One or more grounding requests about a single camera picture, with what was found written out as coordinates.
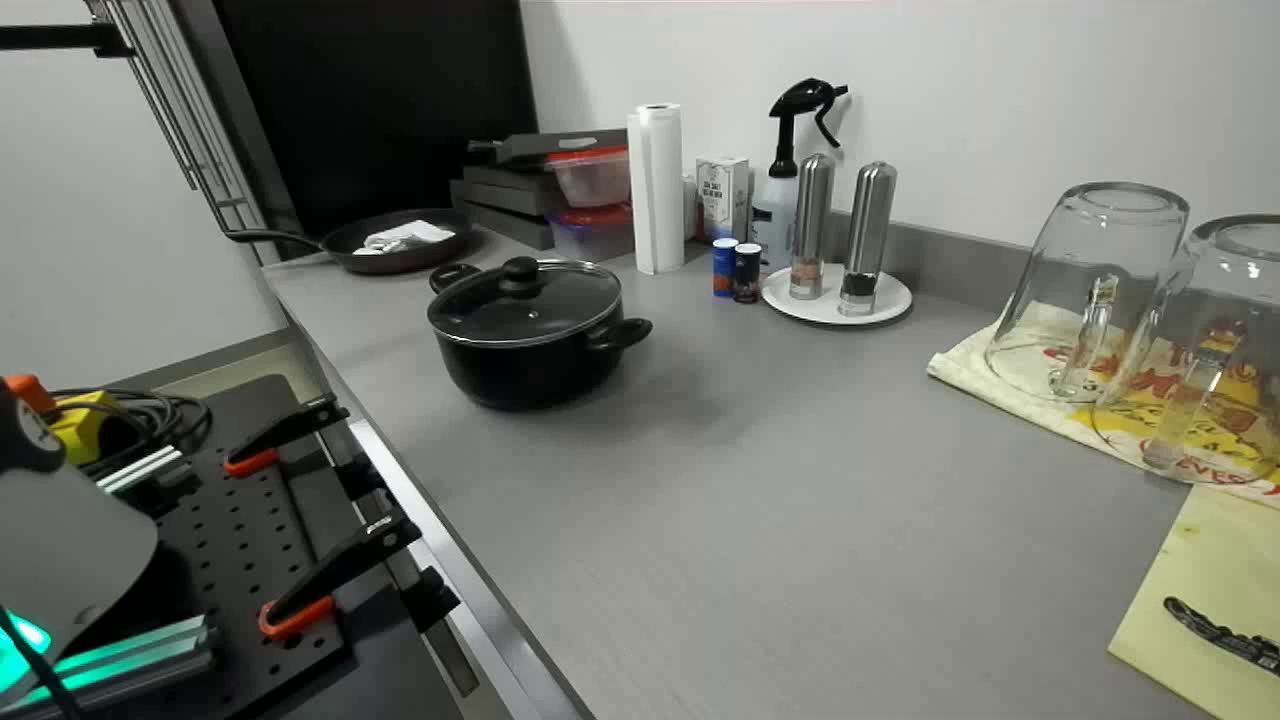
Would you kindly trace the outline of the grey robot base shell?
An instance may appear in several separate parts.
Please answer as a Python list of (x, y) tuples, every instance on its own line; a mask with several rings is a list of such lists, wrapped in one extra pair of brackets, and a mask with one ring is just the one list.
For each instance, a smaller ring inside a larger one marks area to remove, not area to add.
[(158, 526), (81, 469), (0, 474), (0, 604), (60, 658), (150, 565)]

